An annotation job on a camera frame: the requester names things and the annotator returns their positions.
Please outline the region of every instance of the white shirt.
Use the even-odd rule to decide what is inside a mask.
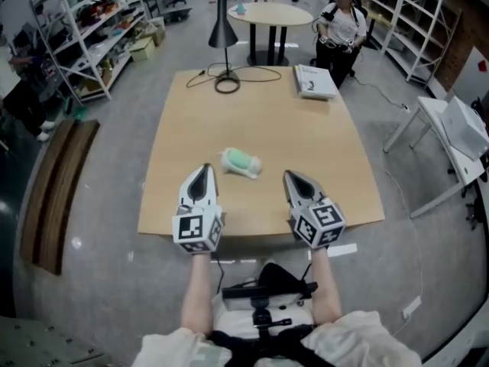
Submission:
[[[328,4],[322,12],[331,12],[335,3]],[[320,23],[328,26],[329,37],[337,44],[347,44],[347,40],[355,40],[356,37],[365,37],[367,35],[367,24],[364,15],[356,8],[355,14],[358,19],[358,26],[353,19],[351,12],[345,14],[341,9],[335,13],[332,21],[327,21],[323,16],[319,19]]]
[[[21,78],[8,62],[12,59],[10,47],[0,46],[0,98],[4,99],[18,85]]]
[[[243,330],[253,330],[253,311],[230,312],[219,304],[222,304],[222,300],[218,298],[212,302],[214,329],[223,330],[230,336],[249,338]],[[294,325],[312,321],[306,311],[299,313],[289,308],[284,311],[292,318]],[[278,312],[271,313],[274,320],[281,319],[281,316],[275,315]],[[335,323],[325,323],[314,329],[301,343],[335,367],[421,367],[419,356],[387,332],[376,312],[356,311]],[[180,328],[167,336],[153,334],[143,337],[141,351],[132,367],[222,367],[230,358],[228,349],[214,345],[201,333]],[[292,361],[260,359],[255,367],[279,365],[300,366]]]

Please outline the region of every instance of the book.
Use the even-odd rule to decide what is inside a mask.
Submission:
[[[301,98],[327,100],[338,93],[328,70],[300,64],[293,67],[293,73]]]

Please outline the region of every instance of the wooden table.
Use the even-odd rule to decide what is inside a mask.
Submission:
[[[290,234],[286,169],[320,182],[348,226],[384,219],[371,166],[341,96],[329,102],[301,99],[292,69],[274,69],[281,80],[241,82],[229,95],[217,93],[213,82],[187,89],[198,70],[175,75],[147,169],[140,233],[171,235],[180,185],[205,162],[215,168],[227,236]],[[242,80],[274,77],[254,68],[237,74]],[[223,174],[219,152],[226,147],[258,156],[259,178]]]
[[[228,10],[229,16],[239,21],[246,21],[250,24],[250,55],[248,63],[250,65],[288,65],[285,58],[285,40],[287,38],[287,28],[292,26],[303,26],[311,23],[313,16],[303,9],[293,5],[257,2],[243,4],[246,10],[244,15],[238,15],[235,5]],[[268,36],[268,51],[256,51],[256,32],[257,24],[270,26]],[[278,56],[275,58],[275,36],[277,27],[282,27],[280,31],[280,47]]]

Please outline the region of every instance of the concrete floor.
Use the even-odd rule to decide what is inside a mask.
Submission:
[[[112,102],[89,106],[90,117],[99,119],[102,127],[76,191],[63,274],[56,278],[27,266],[16,255],[18,316],[58,326],[127,364],[143,335],[177,328],[189,274],[189,256],[171,241],[137,233],[151,145],[173,75],[223,60],[221,50],[207,45],[215,5],[206,0],[188,0],[188,4],[193,7],[190,18],[167,26],[167,38],[150,60],[126,68],[113,88]],[[315,16],[324,5],[325,0],[299,3]],[[246,24],[232,21],[232,26],[240,40],[248,41]],[[313,38],[309,26],[289,30],[287,42],[300,46],[287,48],[291,63],[308,63],[314,57]],[[266,28],[258,29],[257,39],[267,43]],[[248,45],[230,47],[228,53],[233,65],[246,64]],[[417,96],[426,95],[407,84],[398,67],[375,50],[363,49],[355,69],[358,81],[378,86],[399,105],[412,105]],[[346,313],[378,310],[384,325],[395,333],[404,324],[401,311],[422,292],[422,305],[396,336],[423,357],[463,324],[484,298],[484,232],[481,226],[471,232],[465,222],[465,203],[472,193],[465,200],[456,194],[412,224],[383,164],[414,209],[455,183],[446,173],[449,160],[442,146],[429,132],[411,151],[407,142],[422,126],[416,121],[384,155],[382,142],[405,112],[377,89],[352,79],[345,81],[341,93],[364,142],[386,215],[383,222],[349,229],[337,242],[358,245],[357,253],[332,258],[343,308]],[[297,276],[308,264],[304,248],[277,248],[273,256]],[[223,284],[231,285],[247,277],[254,265],[237,262],[225,270]],[[216,286],[216,265],[212,276]]]

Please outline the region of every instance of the harness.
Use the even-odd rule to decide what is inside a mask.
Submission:
[[[331,10],[331,12],[324,12],[321,15],[324,17],[325,20],[333,21],[337,11],[338,11],[338,5],[335,4],[335,6]],[[355,24],[357,25],[357,27],[359,27],[360,23],[358,22],[357,13],[355,11],[355,7],[353,4],[351,4],[351,16],[353,17],[353,20],[355,21]]]
[[[209,339],[217,346],[232,352],[226,367],[252,367],[259,359],[278,356],[298,362],[304,367],[334,367],[300,342],[313,329],[312,325],[299,325],[267,339],[240,339],[214,331]]]

